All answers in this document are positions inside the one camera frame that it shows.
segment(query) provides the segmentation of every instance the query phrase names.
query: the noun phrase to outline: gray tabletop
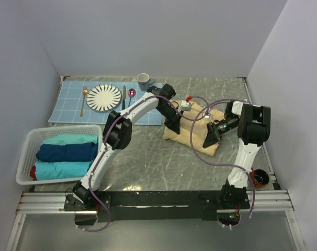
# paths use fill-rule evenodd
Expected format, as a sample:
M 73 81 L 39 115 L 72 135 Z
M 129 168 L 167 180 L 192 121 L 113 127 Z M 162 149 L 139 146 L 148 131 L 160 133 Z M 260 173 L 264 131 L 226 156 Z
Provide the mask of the gray tabletop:
M 136 82 L 134 77 L 71 77 L 72 80 Z M 157 77 L 157 83 L 168 83 L 176 91 L 174 99 L 190 95 L 204 97 L 207 101 L 222 98 L 247 99 L 240 78 L 189 78 Z M 217 109 L 224 111 L 225 105 Z M 201 162 L 192 149 L 172 140 L 162 138 L 164 126 L 135 125 L 132 141 L 114 159 L 111 168 L 103 177 L 100 190 L 220 190 L 231 172 L 231 167 L 213 167 Z M 213 163 L 234 164 L 239 139 L 236 129 L 223 136 L 214 156 L 200 155 Z M 269 172 L 263 148 L 257 153 L 254 169 Z M 75 182 L 36 186 L 35 191 L 65 191 Z M 271 183 L 265 189 L 273 189 Z

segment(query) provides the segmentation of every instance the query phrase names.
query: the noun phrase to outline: fork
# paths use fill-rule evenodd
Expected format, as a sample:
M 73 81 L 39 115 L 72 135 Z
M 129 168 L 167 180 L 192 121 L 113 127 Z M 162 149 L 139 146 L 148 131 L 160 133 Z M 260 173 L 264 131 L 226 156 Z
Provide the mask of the fork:
M 87 88 L 86 88 L 86 85 L 85 86 L 83 86 L 83 91 L 82 91 L 82 93 L 83 93 L 83 102 L 82 102 L 82 110 L 81 110 L 81 117 L 83 117 L 83 109 L 84 109 L 84 98 L 85 98 L 85 95 L 87 94 Z

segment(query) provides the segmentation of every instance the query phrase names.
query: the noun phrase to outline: blue placemat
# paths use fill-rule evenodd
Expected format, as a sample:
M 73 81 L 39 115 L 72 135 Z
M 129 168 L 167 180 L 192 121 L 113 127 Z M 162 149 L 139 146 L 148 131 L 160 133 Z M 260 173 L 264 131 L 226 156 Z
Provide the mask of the blue placemat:
M 83 100 L 83 86 L 86 85 L 90 90 L 96 85 L 100 84 L 113 84 L 117 86 L 122 93 L 123 86 L 125 85 L 127 91 L 126 108 L 129 102 L 128 90 L 133 88 L 136 90 L 136 95 L 131 99 L 131 105 L 139 100 L 144 90 L 139 89 L 137 82 L 104 82 L 104 81 L 64 81 L 60 90 L 58 100 L 56 102 L 53 114 L 48 120 L 51 123 L 76 123 L 76 124 L 105 124 L 110 111 L 98 112 L 92 110 L 84 101 L 84 114 L 80 116 Z M 162 83 L 155 83 L 156 87 L 162 88 Z M 114 109 L 115 111 L 121 110 L 121 104 Z M 150 125 L 162 125 L 162 115 L 156 110 L 147 112 L 142 118 L 140 118 L 135 124 L 150 124 Z

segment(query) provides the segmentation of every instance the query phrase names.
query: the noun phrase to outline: beige cloth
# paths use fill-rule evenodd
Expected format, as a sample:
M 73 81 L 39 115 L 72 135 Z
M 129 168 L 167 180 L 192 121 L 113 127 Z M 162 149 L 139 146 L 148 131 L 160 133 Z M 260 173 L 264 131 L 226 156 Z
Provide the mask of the beige cloth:
M 180 105 L 180 103 L 182 101 L 178 100 L 175 101 L 178 103 L 178 105 Z M 192 107 L 191 107 L 191 111 L 185 111 L 184 112 L 184 116 L 187 118 L 191 118 L 194 119 L 196 117 L 196 115 L 203 109 L 203 107 L 199 106 L 197 103 L 195 102 L 191 102 Z M 213 120 L 217 119 L 217 120 L 222 120 L 224 119 L 223 117 L 223 113 L 219 110 L 213 109 L 210 111 L 213 115 Z M 211 145 L 207 148 L 203 148 L 202 145 L 204 144 L 206 135 L 207 135 L 207 126 L 206 124 L 208 122 L 211 122 L 211 120 L 209 118 L 203 118 L 199 121 L 196 121 L 195 126 L 194 126 L 194 130 L 193 130 L 193 144 L 196 150 L 205 153 L 207 155 L 213 156 L 217 147 L 218 147 L 218 143 Z M 175 132 L 173 132 L 172 130 L 168 129 L 167 127 L 164 129 L 164 135 L 163 138 L 164 139 L 170 139 L 170 140 L 174 140 L 177 141 L 179 143 L 182 143 L 184 145 L 188 145 L 191 147 L 190 145 L 190 129 L 191 129 L 191 125 L 192 125 L 192 121 L 186 120 L 184 118 L 180 119 L 180 134 L 177 134 Z

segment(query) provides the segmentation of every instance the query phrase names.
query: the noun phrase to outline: white mug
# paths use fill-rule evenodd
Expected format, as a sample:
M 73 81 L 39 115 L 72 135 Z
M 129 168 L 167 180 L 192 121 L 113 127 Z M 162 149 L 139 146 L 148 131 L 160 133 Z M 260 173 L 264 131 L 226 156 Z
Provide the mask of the white mug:
M 146 73 L 140 73 L 137 76 L 137 80 L 138 80 L 140 90 L 147 90 L 150 85 L 155 83 L 155 80 L 150 78 L 149 75 Z

